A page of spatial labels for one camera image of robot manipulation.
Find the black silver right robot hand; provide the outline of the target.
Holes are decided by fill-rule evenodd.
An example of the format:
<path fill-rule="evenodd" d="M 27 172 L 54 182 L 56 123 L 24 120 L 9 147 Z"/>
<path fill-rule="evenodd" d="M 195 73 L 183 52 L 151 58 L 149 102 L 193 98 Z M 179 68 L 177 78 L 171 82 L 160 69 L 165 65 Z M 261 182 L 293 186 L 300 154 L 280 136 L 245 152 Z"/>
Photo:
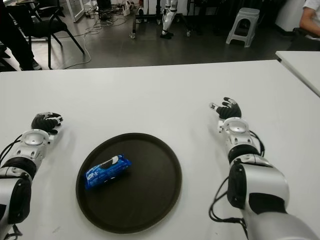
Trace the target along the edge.
<path fill-rule="evenodd" d="M 229 118 L 241 118 L 242 111 L 238 103 L 229 97 L 224 97 L 221 105 L 217 105 L 213 102 L 209 104 L 209 107 L 214 110 L 221 120 Z"/>

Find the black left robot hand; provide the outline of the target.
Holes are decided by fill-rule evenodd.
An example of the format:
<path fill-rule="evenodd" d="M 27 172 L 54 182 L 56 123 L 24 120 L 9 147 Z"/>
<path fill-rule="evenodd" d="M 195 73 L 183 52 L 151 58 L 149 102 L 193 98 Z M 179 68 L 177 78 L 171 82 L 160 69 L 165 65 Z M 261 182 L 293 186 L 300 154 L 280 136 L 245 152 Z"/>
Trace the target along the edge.
<path fill-rule="evenodd" d="M 63 117 L 54 112 L 38 113 L 31 122 L 31 129 L 38 129 L 51 135 L 56 135 L 58 130 L 55 128 L 61 125 Z"/>

